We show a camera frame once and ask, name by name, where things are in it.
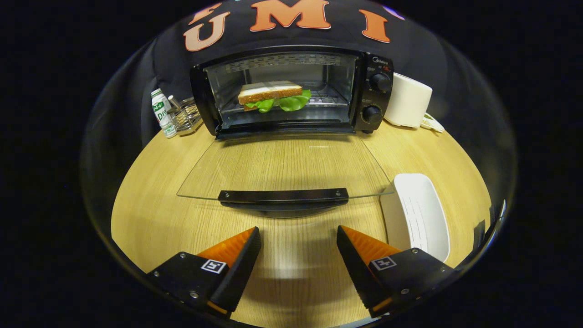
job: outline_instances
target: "metal basket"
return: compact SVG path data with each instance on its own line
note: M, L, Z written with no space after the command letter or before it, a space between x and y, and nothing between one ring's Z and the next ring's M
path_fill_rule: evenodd
M195 132L202 125L202 119L194 98L184 99L180 102L181 108L172 106L169 113L174 114L176 132L178 135L187 135Z

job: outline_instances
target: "sandwich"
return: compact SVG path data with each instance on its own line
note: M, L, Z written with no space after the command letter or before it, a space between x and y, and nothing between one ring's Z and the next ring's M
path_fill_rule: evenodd
M245 111L258 109L267 113L273 106L284 111L302 109L311 96L310 90L302 90L300 85L290 81L272 81L244 85L238 99Z

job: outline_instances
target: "orange letter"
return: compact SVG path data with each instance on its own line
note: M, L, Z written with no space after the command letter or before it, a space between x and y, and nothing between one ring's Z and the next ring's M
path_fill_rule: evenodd
M221 5L221 2L197 12L196 14L194 14L194 18L190 21L189 25L192 25L192 23L196 22L197 20L199 20L203 17L207 17L208 15L210 15L213 12L212 9L217 9L220 5Z
M271 22L271 16L275 18L283 27L289 27L293 21L301 15L297 26L306 29L329 29L330 24L326 22L324 6L328 1L324 0L300 0L292 7L279 0L266 0L252 4L252 8L257 9L255 25L251 26L252 32L266 31L275 28L275 23Z
M213 43L219 41L224 33L224 19L231 12L222 13L216 17L209 19L209 23L213 24L213 34L211 34L206 40L200 40L199 32L204 24L196 25L195 27L186 31L183 35L185 36L186 49L188 51L199 51L206 47L211 46Z
M363 13L366 18L366 29L363 31L364 36L384 43L391 42L391 39L387 38L385 33L385 23L387 20L384 17L362 9L359 9L359 12Z

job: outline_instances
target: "white bottle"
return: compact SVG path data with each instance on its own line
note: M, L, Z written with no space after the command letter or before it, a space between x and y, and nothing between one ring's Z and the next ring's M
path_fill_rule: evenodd
M168 98L166 98L160 88L152 91L150 95L152 96L152 109L156 115L156 120L160 124L160 128L164 131L166 138L172 138L176 135L176 126L170 115L168 115L168 111L171 108Z

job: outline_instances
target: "glass surface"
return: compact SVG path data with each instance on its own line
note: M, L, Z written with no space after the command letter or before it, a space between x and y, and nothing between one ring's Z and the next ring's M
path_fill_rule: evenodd
M357 135L264 135L215 140L177 195L216 200L221 190L346 188L356 198L390 193L390 184Z

